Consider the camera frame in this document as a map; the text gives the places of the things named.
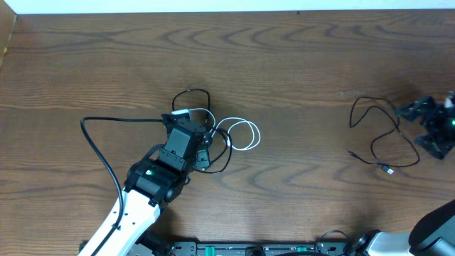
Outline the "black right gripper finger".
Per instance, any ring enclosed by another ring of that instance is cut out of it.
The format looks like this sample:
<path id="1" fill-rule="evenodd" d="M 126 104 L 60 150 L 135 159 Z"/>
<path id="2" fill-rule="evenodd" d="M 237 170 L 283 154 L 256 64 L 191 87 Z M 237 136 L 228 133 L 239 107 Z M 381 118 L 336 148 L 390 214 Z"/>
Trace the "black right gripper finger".
<path id="1" fill-rule="evenodd" d="M 430 136 L 420 136 L 415 139 L 415 144 L 421 146 L 435 159 L 444 159 L 454 147 L 454 141 L 437 141 Z"/>
<path id="2" fill-rule="evenodd" d="M 398 107 L 395 114 L 409 122 L 413 122 L 418 116 L 426 115 L 436 107 L 432 96 L 424 96 L 414 102 Z"/>

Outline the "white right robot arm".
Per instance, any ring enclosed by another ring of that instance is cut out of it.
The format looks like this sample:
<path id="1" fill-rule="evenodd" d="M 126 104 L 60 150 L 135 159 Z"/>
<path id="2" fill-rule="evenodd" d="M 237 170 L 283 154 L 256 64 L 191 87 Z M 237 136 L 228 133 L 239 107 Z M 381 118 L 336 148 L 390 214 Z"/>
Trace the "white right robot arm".
<path id="1" fill-rule="evenodd" d="M 413 150 L 422 147 L 435 159 L 443 160 L 454 148 L 454 93 L 438 103 L 432 96 L 422 97 L 401 107 L 392 107 L 396 117 L 391 117 L 394 128 L 376 138 L 370 144 L 393 132 L 400 133 L 400 120 L 415 121 L 421 117 L 420 124 L 427 134 L 409 139 Z M 371 230 L 361 235 L 346 249 L 346 255 L 435 255 L 454 254 L 454 202 L 426 214 L 409 233 L 386 233 Z"/>

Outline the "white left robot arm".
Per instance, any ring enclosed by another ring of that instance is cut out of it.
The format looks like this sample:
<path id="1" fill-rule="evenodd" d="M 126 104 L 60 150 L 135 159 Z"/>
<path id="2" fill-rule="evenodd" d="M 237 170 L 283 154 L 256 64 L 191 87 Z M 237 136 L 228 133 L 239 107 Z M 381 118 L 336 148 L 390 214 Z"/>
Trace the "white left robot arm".
<path id="1" fill-rule="evenodd" d="M 168 203 L 181 193 L 193 171 L 197 153 L 210 142 L 209 128 L 182 114 L 163 114 L 167 141 L 152 147 L 132 165 L 124 186 L 88 134 L 87 120 L 126 122 L 127 118 L 84 117 L 82 133 L 107 168 L 117 190 L 117 200 L 80 255 L 126 255 L 153 225 Z"/>

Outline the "cardboard side panel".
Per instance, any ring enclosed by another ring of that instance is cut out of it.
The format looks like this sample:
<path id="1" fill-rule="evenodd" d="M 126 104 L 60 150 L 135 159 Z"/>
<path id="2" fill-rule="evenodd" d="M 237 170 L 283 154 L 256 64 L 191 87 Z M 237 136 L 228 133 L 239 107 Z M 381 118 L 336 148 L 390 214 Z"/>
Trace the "cardboard side panel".
<path id="1" fill-rule="evenodd" d="M 11 40 L 11 34 L 14 30 L 17 15 L 4 0 L 1 0 L 0 2 L 0 9 L 0 64 L 2 65 L 8 50 L 8 44 Z"/>

